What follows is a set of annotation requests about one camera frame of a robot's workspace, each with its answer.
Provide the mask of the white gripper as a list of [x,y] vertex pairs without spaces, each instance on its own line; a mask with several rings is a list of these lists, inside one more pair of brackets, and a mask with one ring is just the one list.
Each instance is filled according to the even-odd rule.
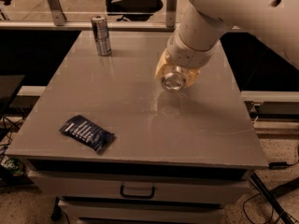
[[190,87],[200,74],[200,67],[206,65],[212,57],[217,42],[206,50],[188,47],[179,37],[178,32],[174,32],[167,42],[167,47],[163,51],[155,70],[155,78],[161,79],[167,74],[173,64],[184,70],[186,86]]

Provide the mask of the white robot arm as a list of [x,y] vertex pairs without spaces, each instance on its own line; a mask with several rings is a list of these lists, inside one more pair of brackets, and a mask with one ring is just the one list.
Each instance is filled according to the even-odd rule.
[[167,91],[190,87],[223,35],[239,27],[299,65],[299,0],[188,0],[155,77]]

